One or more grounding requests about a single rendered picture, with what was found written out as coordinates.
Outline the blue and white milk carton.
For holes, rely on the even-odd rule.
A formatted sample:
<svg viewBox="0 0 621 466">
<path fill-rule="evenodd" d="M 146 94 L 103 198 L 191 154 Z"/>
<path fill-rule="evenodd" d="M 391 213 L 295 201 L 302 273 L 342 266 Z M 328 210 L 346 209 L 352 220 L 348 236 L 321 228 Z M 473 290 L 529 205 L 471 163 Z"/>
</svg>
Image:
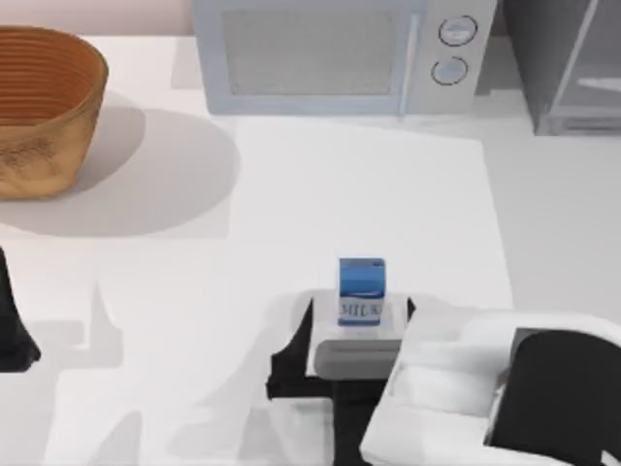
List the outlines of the blue and white milk carton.
<svg viewBox="0 0 621 466">
<path fill-rule="evenodd" d="M 339 326 L 379 326 L 385 295 L 386 265 L 383 258 L 339 259 Z"/>
</svg>

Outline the round microwave knob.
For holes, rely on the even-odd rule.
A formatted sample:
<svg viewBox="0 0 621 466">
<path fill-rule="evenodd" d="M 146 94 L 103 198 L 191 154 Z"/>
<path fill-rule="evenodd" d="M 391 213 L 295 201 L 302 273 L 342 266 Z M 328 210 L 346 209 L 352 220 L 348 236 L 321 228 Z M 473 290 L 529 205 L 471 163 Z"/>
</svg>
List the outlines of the round microwave knob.
<svg viewBox="0 0 621 466">
<path fill-rule="evenodd" d="M 473 17 L 451 17 L 442 22 L 439 38 L 448 47 L 462 47 L 475 37 L 477 29 L 478 24 Z"/>
<path fill-rule="evenodd" d="M 461 57 L 451 56 L 437 61 L 431 69 L 431 78 L 442 86 L 451 86 L 460 83 L 469 74 L 469 65 Z"/>
</svg>

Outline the pale microwave oven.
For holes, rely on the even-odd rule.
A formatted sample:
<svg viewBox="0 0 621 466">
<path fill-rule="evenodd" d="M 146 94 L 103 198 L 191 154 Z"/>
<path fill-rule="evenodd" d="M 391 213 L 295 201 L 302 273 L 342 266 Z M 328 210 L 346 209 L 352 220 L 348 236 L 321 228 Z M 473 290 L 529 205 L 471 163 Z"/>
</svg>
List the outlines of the pale microwave oven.
<svg viewBox="0 0 621 466">
<path fill-rule="evenodd" d="M 421 0 L 424 16 L 418 26 L 416 54 L 409 87 L 408 115 L 452 115 L 465 112 L 474 100 L 498 0 Z M 462 47 L 448 47 L 439 38 L 445 19 L 473 17 L 478 29 Z M 460 83 L 438 85 L 431 78 L 433 65 L 451 56 L 463 58 L 469 74 Z"/>
</svg>

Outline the microwave oven door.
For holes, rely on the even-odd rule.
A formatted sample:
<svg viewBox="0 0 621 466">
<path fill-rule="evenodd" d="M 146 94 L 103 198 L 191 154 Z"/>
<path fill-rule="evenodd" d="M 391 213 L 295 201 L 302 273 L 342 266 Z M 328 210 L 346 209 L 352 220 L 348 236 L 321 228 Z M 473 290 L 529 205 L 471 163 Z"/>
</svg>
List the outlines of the microwave oven door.
<svg viewBox="0 0 621 466">
<path fill-rule="evenodd" d="M 192 0 L 208 109 L 399 115 L 412 14 L 421 0 Z"/>
</svg>

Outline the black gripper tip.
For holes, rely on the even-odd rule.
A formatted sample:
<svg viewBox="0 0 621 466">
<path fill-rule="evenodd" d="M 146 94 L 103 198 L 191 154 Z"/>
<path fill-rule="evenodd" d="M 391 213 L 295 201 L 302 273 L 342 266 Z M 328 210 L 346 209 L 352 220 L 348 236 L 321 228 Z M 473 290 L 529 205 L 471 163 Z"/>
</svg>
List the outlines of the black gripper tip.
<svg viewBox="0 0 621 466">
<path fill-rule="evenodd" d="M 6 255 L 0 247 L 0 373 L 25 373 L 41 356 L 19 315 Z"/>
</svg>

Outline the grey cabinet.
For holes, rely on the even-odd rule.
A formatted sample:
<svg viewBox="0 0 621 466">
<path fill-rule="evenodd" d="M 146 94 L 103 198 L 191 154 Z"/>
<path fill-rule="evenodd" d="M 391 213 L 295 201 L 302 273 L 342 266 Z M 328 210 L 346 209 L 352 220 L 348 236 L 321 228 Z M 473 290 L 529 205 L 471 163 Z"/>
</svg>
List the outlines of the grey cabinet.
<svg viewBox="0 0 621 466">
<path fill-rule="evenodd" d="M 538 136 L 621 136 L 621 0 L 504 0 Z"/>
</svg>

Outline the woven brown basket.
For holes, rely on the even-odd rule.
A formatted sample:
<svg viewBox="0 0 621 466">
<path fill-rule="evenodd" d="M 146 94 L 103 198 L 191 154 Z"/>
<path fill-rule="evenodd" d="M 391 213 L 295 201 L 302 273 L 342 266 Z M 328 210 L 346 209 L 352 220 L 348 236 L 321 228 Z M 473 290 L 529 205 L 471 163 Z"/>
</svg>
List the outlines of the woven brown basket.
<svg viewBox="0 0 621 466">
<path fill-rule="evenodd" d="M 87 40 L 0 25 L 0 200 L 68 190 L 91 146 L 109 66 Z"/>
</svg>

